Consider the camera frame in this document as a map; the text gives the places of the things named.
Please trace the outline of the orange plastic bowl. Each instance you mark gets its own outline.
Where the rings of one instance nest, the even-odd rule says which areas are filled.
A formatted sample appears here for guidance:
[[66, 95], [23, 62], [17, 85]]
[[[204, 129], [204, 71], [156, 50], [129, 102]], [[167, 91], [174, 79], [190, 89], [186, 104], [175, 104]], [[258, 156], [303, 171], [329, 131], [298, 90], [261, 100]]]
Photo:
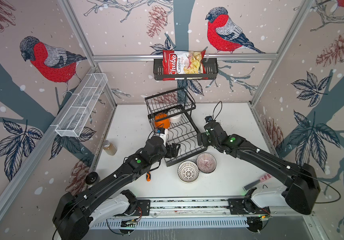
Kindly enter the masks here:
[[170, 127], [169, 116], [165, 113], [159, 113], [154, 117], [155, 128], [168, 129]]

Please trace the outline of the white ceramic bowl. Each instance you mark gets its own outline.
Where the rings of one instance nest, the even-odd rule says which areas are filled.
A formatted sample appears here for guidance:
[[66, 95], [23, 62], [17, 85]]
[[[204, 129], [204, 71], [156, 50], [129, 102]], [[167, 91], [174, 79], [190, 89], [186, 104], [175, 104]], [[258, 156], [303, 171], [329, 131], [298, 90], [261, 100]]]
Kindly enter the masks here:
[[182, 114], [178, 114], [175, 110], [168, 112], [170, 123], [177, 124], [182, 120]]

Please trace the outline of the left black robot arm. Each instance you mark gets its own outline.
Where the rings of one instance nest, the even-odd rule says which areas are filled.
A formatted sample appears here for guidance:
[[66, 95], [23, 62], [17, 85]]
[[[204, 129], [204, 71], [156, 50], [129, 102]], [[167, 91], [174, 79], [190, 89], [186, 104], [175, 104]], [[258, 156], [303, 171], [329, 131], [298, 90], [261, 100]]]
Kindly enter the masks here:
[[153, 171], [154, 163], [163, 158], [176, 157], [179, 148], [178, 144], [168, 145], [161, 137], [153, 136], [108, 177], [76, 195], [64, 194], [53, 217], [55, 232], [63, 240], [81, 240], [95, 220], [93, 212], [105, 200], [142, 175]]

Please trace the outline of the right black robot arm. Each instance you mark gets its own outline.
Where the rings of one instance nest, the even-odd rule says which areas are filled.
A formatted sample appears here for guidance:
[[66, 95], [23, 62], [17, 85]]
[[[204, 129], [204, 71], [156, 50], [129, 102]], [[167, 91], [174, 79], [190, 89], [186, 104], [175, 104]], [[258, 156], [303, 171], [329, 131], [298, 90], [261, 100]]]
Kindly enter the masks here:
[[208, 122], [204, 129], [197, 134], [200, 146], [212, 146], [220, 153], [244, 160], [270, 174], [286, 186], [281, 195], [290, 208], [303, 215], [311, 214], [321, 191], [314, 167], [282, 160], [239, 135], [227, 135], [215, 120]]

